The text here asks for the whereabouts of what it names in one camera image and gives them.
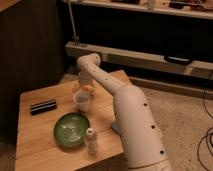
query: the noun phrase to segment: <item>cup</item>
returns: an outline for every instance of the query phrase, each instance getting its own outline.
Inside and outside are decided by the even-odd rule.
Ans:
[[[148,10],[153,10],[155,8],[155,0],[148,0]]]
[[[91,95],[88,91],[78,90],[73,94],[73,102],[81,112],[87,112],[89,110],[90,100]]]
[[[90,85],[93,86],[93,80],[91,78],[91,76],[89,76],[88,74],[84,73],[84,72],[79,72],[78,74],[78,81],[81,87],[83,87],[84,85]]]

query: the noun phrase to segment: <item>wall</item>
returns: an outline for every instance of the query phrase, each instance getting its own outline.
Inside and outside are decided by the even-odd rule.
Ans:
[[[55,0],[22,0],[0,13],[0,133],[16,139],[21,92],[55,84],[64,45]]]

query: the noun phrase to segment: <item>black cable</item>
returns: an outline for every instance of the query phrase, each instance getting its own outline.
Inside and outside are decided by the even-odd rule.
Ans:
[[[206,103],[205,103],[205,95],[206,95],[208,83],[209,83],[209,80],[211,80],[212,74],[213,74],[213,70],[211,70],[211,72],[209,73],[208,80],[207,80],[207,85],[206,85],[206,87],[204,88],[204,91],[203,91],[203,106],[204,106],[204,109],[205,109],[206,113],[213,119],[213,114],[211,114],[209,112],[208,108],[206,107]]]
[[[204,164],[204,163],[201,161],[201,159],[200,159],[200,146],[201,146],[203,140],[206,140],[206,145],[207,145],[207,147],[208,147],[208,150],[209,150],[211,156],[213,157],[213,153],[212,153],[212,150],[211,150],[211,148],[213,149],[212,136],[213,136],[213,127],[210,128],[210,129],[207,131],[206,135],[205,135],[204,137],[201,138],[201,140],[200,140],[200,142],[199,142],[199,144],[198,144],[198,148],[197,148],[197,158],[198,158],[198,161],[199,161],[199,163],[201,164],[201,166],[202,166],[205,170],[207,170],[207,171],[210,171],[210,170],[205,166],[205,164]]]
[[[212,74],[213,74],[213,70],[211,70],[211,72],[209,73],[209,76],[208,76],[208,80],[207,80],[207,84],[204,88],[204,91],[203,91],[203,106],[204,106],[204,109],[206,111],[206,113],[213,119],[213,114],[209,112],[208,108],[206,107],[206,103],[205,103],[205,95],[206,95],[206,91],[207,91],[207,88],[208,88],[208,84],[209,84],[209,81],[211,80],[211,77],[212,77]],[[206,135],[204,137],[201,138],[199,144],[198,144],[198,148],[197,148],[197,158],[198,158],[198,161],[199,163],[201,164],[201,166],[207,170],[207,171],[210,171],[206,166],[205,164],[201,161],[200,159],[200,146],[203,142],[203,140],[206,141],[206,146],[209,150],[209,153],[211,154],[211,156],[213,157],[213,152],[212,152],[212,149],[213,149],[213,140],[212,140],[212,137],[213,137],[213,127],[208,129]]]

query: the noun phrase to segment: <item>black object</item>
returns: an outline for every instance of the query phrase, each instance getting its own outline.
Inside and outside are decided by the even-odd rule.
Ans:
[[[180,65],[189,65],[193,60],[192,59],[182,59],[182,58],[173,58],[170,56],[164,56],[164,60],[167,62],[180,64]]]
[[[119,2],[119,3],[126,3],[126,4],[139,4],[139,0],[111,0],[111,2]]]
[[[187,3],[185,0],[170,0],[169,7],[175,9],[183,9],[184,5]]]
[[[47,112],[57,108],[55,100],[49,100],[46,102],[38,103],[30,106],[30,113],[36,115],[39,113]]]

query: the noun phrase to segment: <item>clear cup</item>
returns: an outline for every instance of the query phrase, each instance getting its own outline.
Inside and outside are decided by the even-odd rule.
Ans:
[[[79,72],[78,81],[81,87],[85,85],[90,85],[93,87],[93,79],[91,78],[91,76],[89,76],[88,74],[84,72]]]
[[[89,110],[90,101],[91,95],[88,91],[78,90],[73,94],[73,102],[81,112],[87,112]]]

